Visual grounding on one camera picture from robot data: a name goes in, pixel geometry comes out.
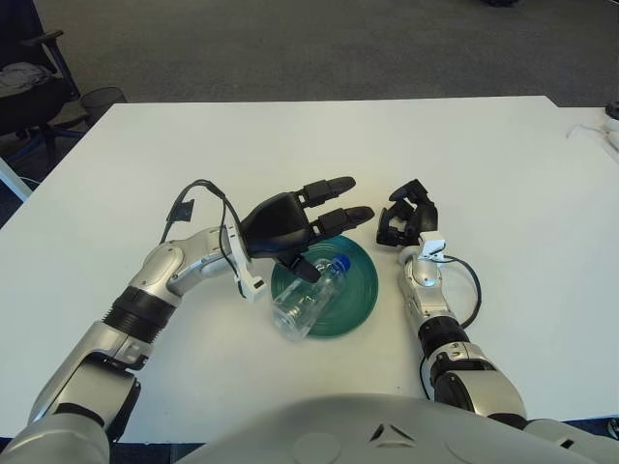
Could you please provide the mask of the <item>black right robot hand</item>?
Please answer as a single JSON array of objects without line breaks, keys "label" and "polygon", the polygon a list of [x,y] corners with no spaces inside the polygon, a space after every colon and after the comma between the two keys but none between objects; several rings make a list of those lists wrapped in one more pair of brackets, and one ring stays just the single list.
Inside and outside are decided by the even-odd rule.
[{"label": "black right robot hand", "polygon": [[389,209],[383,208],[376,242],[388,247],[416,246],[423,232],[438,229],[438,211],[426,188],[414,179],[397,188],[390,196]]}]

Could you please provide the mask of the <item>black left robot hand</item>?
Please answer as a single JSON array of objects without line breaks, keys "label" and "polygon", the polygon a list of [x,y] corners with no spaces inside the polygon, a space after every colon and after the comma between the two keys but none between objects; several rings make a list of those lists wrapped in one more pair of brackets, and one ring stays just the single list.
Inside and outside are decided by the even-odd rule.
[{"label": "black left robot hand", "polygon": [[321,180],[260,203],[241,222],[249,257],[271,258],[296,277],[315,283],[320,272],[304,253],[313,245],[369,221],[374,211],[368,206],[337,208],[309,220],[306,209],[335,199],[355,186],[352,177]]}]

